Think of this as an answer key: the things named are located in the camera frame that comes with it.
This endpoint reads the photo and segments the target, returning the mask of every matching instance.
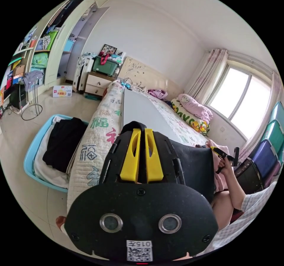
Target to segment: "camera lens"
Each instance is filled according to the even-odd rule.
[[[122,229],[122,219],[115,214],[105,214],[100,218],[101,228],[108,233],[116,233]]]
[[[176,233],[181,227],[181,218],[178,215],[168,214],[159,221],[159,229],[163,233]]]

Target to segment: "pink pillow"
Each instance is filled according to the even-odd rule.
[[[194,98],[186,94],[180,94],[178,99],[184,109],[209,124],[210,120],[213,118],[213,114],[210,109],[199,104]]]

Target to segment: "window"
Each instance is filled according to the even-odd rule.
[[[227,66],[207,104],[249,139],[261,124],[269,96],[270,86],[261,78]]]

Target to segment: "white suitcase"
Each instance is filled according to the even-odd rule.
[[[88,73],[92,71],[93,64],[94,60],[91,56],[78,61],[73,81],[73,90],[75,92],[84,92]]]

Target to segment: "white board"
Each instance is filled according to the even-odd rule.
[[[147,128],[160,132],[169,139],[180,143],[180,139],[173,132],[164,117],[143,94],[125,88],[123,102],[122,126],[137,121],[143,123]]]

